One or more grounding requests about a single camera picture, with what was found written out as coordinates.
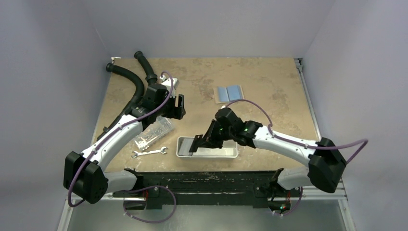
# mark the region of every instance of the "wire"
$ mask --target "wire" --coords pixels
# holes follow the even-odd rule
[[[167,187],[164,187],[164,186],[161,186],[161,185],[154,185],[154,186],[149,186],[149,187],[146,187],[146,188],[142,188],[142,189],[138,189],[138,190],[126,191],[126,192],[128,192],[128,193],[138,193],[138,192],[140,192],[140,191],[144,191],[144,190],[152,189],[152,188],[156,188],[156,187],[157,187],[157,188],[162,188],[162,189],[167,190],[167,191],[171,194],[171,196],[173,197],[173,201],[174,201],[173,210],[171,211],[171,213],[170,213],[166,218],[161,219],[161,220],[144,220],[144,219],[141,219],[141,218],[137,218],[137,217],[133,216],[132,214],[130,214],[130,213],[126,210],[126,201],[123,202],[123,210],[124,210],[124,212],[125,212],[124,215],[127,215],[127,216],[129,216],[130,218],[133,218],[133,219],[138,220],[138,221],[141,221],[141,222],[149,223],[149,224],[157,224],[157,223],[161,223],[161,222],[164,222],[164,221],[170,219],[170,217],[173,216],[174,212],[176,211],[177,205],[176,205],[176,196],[175,196],[174,193],[173,193],[170,189],[168,189]]]
[[[368,139],[361,139],[361,140],[358,140],[358,141],[355,141],[355,142],[352,142],[352,143],[349,143],[349,144],[345,144],[345,145],[340,145],[340,146],[334,146],[334,147],[319,147],[319,146],[309,146],[309,145],[307,145],[307,144],[305,144],[305,143],[300,143],[300,142],[297,142],[297,141],[293,141],[293,140],[287,139],[287,138],[285,138],[285,137],[281,137],[281,136],[276,135],[276,134],[273,133],[273,131],[272,131],[272,119],[271,119],[270,116],[266,113],[266,111],[265,111],[261,106],[259,106],[258,104],[256,104],[255,102],[253,102],[253,101],[251,101],[251,100],[245,100],[245,99],[235,100],[235,101],[232,101],[232,102],[228,103],[228,104],[226,105],[226,107],[230,106],[230,105],[233,104],[233,103],[240,102],[240,101],[245,101],[245,102],[251,103],[251,104],[253,104],[254,106],[256,106],[257,108],[259,108],[259,109],[264,113],[264,115],[267,117],[267,119],[268,119],[268,121],[269,121],[268,130],[269,130],[270,134],[271,134],[273,137],[278,138],[279,140],[286,141],[286,142],[289,142],[289,143],[292,143],[292,144],[296,144],[296,145],[300,145],[300,146],[303,146],[303,147],[305,147],[305,148],[318,149],[318,150],[339,150],[339,149],[344,149],[344,148],[350,148],[350,147],[356,146],[356,145],[358,145],[358,144],[361,143],[362,145],[351,155],[350,158],[348,158],[348,160],[347,160],[347,163],[348,163],[348,164],[354,159],[354,157],[357,156],[357,154],[358,154],[358,153],[367,145],[367,143],[369,142]],[[286,216],[286,215],[291,214],[291,213],[299,206],[300,201],[302,200],[302,196],[303,196],[303,187],[300,187],[299,200],[296,202],[296,204],[293,206],[293,208],[291,208],[291,209],[290,209],[287,213],[285,213],[285,214],[280,214],[280,216],[284,216],[284,215]]]
[[[167,72],[167,71],[163,71],[160,76],[162,76],[164,73],[166,73],[166,74],[170,77],[170,80],[171,80],[170,91],[169,91],[167,97],[165,98],[165,100],[164,100],[157,108],[153,109],[151,112],[149,112],[149,113],[147,113],[147,114],[145,114],[145,115],[142,115],[141,117],[138,117],[138,118],[136,118],[136,119],[133,119],[133,120],[131,120],[131,121],[129,121],[129,122],[124,123],[124,124],[122,125],[122,127],[126,127],[126,126],[129,125],[129,124],[133,124],[133,123],[135,123],[135,122],[141,121],[142,119],[144,119],[144,118],[146,118],[146,117],[148,117],[148,116],[154,114],[155,112],[157,112],[160,108],[162,108],[162,107],[167,103],[167,101],[170,99],[171,93],[173,92],[174,86],[173,86],[173,77],[172,77],[172,75],[171,75],[169,72]],[[72,178],[71,184],[69,185],[69,189],[68,189],[68,205],[69,205],[70,207],[77,207],[78,205],[80,205],[81,203],[83,203],[83,202],[85,201],[84,199],[82,199],[81,201],[79,201],[79,202],[76,203],[76,204],[73,204],[73,203],[72,203],[72,192],[73,192],[73,190],[74,190],[74,185],[75,185],[75,182],[78,180],[79,174],[81,173],[82,169],[85,167],[85,165],[88,163],[88,161],[98,152],[98,150],[99,150],[113,135],[115,135],[115,134],[116,134],[118,131],[120,131],[120,130],[121,130],[121,127],[117,127],[117,128],[114,129],[111,133],[105,135],[105,136],[103,137],[103,139],[101,140],[101,142],[95,147],[95,149],[94,149],[92,152],[90,152],[90,154],[88,155],[88,157],[87,157],[87,158],[82,162],[82,164],[79,166],[79,168],[78,168],[78,170],[76,171],[74,177]]]

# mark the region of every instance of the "silver wrench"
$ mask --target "silver wrench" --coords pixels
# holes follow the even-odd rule
[[[148,154],[154,154],[154,153],[167,154],[166,149],[167,149],[167,147],[162,147],[159,150],[154,150],[154,151],[150,151],[150,152],[143,152],[143,153],[133,151],[134,155],[132,156],[132,158],[136,158],[136,157],[138,157],[140,155],[148,155]]]

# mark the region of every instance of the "table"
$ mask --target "table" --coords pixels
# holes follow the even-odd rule
[[[222,104],[211,97],[213,87],[238,84],[245,98],[263,107],[271,116],[273,129],[288,135],[317,140],[314,123],[305,91],[293,58],[150,58],[156,74],[166,70],[179,79],[177,94],[185,95],[186,115],[180,121],[173,119],[176,129],[149,148],[167,146],[167,155],[152,154],[131,158],[137,150],[129,142],[111,161],[106,171],[135,168],[137,172],[169,171],[242,171],[276,170],[297,167],[301,164],[271,151],[239,147],[235,159],[182,159],[176,157],[179,136],[204,134]],[[145,73],[136,59],[115,59],[115,65],[140,76]],[[129,101],[134,85],[124,77],[111,75],[96,135],[108,126]],[[231,108],[243,121],[254,120],[264,125],[268,120],[255,106],[239,102]]]

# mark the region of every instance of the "black pipe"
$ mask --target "black pipe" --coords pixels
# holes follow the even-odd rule
[[[130,101],[123,108],[123,110],[113,120],[113,122],[109,125],[109,127],[104,127],[103,128],[102,134],[100,136],[98,136],[96,140],[99,140],[100,138],[102,138],[110,129],[112,129],[119,122],[120,118],[125,114],[125,111],[127,109],[129,109],[130,107],[132,107],[133,105],[137,104],[142,99],[142,96],[144,95],[144,84],[143,84],[142,80],[140,79],[140,77],[137,76],[135,73],[133,73],[133,72],[131,72],[131,71],[129,71],[129,70],[123,68],[123,67],[113,65],[112,63],[108,63],[108,65],[106,65],[106,70],[108,72],[113,72],[115,74],[123,76],[123,77],[129,79],[130,81],[132,81],[132,83],[136,87],[136,90],[135,90],[135,93],[133,94],[132,98],[130,99]]]
[[[140,65],[143,67],[144,72],[146,73],[146,81],[150,85],[157,82],[157,75],[154,73],[152,66],[150,66],[149,61],[144,57],[141,51],[137,51],[134,55]]]

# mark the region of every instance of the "wooden board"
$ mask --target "wooden board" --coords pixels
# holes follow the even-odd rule
[[[137,150],[128,143],[112,160],[106,171],[135,168],[147,171],[235,171],[276,170],[300,166],[280,154],[249,147],[239,147],[239,156],[232,160],[181,159],[176,157],[179,136],[194,136],[207,131],[211,119],[222,104],[215,104],[211,95],[216,86],[238,84],[245,98],[263,107],[271,116],[273,129],[292,136],[316,140],[317,136],[301,79],[292,58],[153,58],[148,59],[156,74],[169,71],[180,80],[177,94],[185,95],[187,111],[176,129],[149,150],[167,146],[168,154],[152,154],[131,158]],[[133,71],[145,82],[145,73],[136,59],[116,59],[115,65]],[[96,135],[108,126],[129,101],[135,90],[127,79],[112,74],[102,106]],[[267,124],[265,116],[249,103],[231,106],[243,121]]]

